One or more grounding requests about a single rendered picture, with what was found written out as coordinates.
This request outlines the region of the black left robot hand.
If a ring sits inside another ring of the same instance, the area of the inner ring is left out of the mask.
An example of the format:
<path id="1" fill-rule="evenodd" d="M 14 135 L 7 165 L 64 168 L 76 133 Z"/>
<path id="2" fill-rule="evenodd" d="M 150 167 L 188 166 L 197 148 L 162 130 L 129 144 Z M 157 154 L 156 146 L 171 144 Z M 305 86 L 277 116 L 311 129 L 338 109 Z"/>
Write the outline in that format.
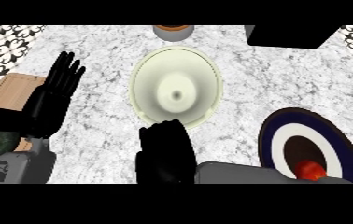
<path id="1" fill-rule="evenodd" d="M 44 83 L 33 89 L 22 114 L 26 118 L 22 134 L 48 138 L 59 130 L 70 98 L 85 67 L 73 60 L 73 53 L 61 51 L 51 65 Z"/>

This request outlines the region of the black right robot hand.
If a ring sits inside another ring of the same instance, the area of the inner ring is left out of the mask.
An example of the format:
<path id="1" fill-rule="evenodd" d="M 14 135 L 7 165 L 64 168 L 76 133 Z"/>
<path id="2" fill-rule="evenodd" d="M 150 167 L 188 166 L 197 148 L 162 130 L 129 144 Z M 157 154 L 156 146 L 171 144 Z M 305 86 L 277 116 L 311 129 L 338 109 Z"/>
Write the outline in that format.
<path id="1" fill-rule="evenodd" d="M 141 150 L 135 153 L 135 182 L 144 185 L 193 184 L 196 154 L 177 119 L 138 129 Z"/>

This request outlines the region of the pale green bowl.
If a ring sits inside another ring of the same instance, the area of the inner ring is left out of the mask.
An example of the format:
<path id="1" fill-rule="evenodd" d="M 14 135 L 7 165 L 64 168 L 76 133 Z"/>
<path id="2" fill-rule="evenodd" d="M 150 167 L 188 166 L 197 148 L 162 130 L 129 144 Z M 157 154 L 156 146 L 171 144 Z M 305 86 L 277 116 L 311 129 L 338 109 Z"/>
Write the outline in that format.
<path id="1" fill-rule="evenodd" d="M 177 119 L 186 129 L 194 128 L 212 116 L 221 92 L 218 68 L 196 49 L 156 49 L 134 67 L 129 103 L 147 124 Z"/>

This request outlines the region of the navy and white plate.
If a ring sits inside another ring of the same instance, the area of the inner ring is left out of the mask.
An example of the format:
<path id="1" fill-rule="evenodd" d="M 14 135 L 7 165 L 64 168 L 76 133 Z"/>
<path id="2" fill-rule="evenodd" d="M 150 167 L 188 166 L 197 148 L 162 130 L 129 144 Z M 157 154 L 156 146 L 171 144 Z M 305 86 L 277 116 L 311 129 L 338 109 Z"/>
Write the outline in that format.
<path id="1" fill-rule="evenodd" d="M 274 111 L 259 126 L 259 166 L 295 177 L 301 160 L 313 161 L 329 177 L 353 183 L 353 143 L 333 123 L 295 107 Z"/>

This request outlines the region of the red cupcake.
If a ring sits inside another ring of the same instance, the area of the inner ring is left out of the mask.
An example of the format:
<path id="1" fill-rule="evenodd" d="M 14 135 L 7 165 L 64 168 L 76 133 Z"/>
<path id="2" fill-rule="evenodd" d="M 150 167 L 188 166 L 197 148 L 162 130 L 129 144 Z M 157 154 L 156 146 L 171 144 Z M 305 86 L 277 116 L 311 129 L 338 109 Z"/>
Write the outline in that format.
<path id="1" fill-rule="evenodd" d="M 314 161 L 302 160 L 295 166 L 295 177 L 296 179 L 317 181 L 326 177 L 326 171 Z"/>

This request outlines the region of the tan wooden board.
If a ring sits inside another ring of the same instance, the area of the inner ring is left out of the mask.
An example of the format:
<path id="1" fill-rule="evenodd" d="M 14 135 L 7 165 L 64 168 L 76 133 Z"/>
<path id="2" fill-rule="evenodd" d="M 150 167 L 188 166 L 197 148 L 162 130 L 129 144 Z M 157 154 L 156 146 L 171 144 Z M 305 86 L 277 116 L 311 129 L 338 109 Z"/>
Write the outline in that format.
<path id="1" fill-rule="evenodd" d="M 20 140 L 14 151 L 30 149 L 30 143 L 25 140 L 30 119 L 22 109 L 44 80 L 44 77 L 19 73 L 8 73 L 0 79 L 0 132 L 19 132 Z"/>

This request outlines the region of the dark green round object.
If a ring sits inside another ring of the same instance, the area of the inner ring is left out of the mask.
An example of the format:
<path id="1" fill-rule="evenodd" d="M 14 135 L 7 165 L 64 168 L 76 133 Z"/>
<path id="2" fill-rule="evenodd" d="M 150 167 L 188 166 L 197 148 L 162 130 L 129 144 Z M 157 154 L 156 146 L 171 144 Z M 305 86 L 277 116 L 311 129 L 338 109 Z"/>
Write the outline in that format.
<path id="1" fill-rule="evenodd" d="M 0 132 L 0 155 L 14 151 L 19 140 L 19 132 Z"/>

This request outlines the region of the grey cup with orange rim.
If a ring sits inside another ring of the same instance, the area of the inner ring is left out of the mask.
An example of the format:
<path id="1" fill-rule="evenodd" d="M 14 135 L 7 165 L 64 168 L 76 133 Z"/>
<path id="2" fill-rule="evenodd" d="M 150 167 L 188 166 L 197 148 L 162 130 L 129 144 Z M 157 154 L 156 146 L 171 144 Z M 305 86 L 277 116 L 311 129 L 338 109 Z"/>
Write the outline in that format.
<path id="1" fill-rule="evenodd" d="M 153 32 L 155 35 L 163 40 L 169 42 L 177 42 L 184 40 L 194 30 L 193 25 L 178 25 L 178 26 L 165 26 L 155 25 Z"/>

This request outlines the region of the black appliance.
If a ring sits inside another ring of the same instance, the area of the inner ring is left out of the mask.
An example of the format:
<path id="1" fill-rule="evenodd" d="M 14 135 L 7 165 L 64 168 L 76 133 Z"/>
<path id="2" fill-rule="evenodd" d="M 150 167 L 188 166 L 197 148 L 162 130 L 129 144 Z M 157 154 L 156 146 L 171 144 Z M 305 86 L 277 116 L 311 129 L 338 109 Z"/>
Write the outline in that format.
<path id="1" fill-rule="evenodd" d="M 339 25 L 245 25 L 246 44 L 249 46 L 316 49 Z"/>

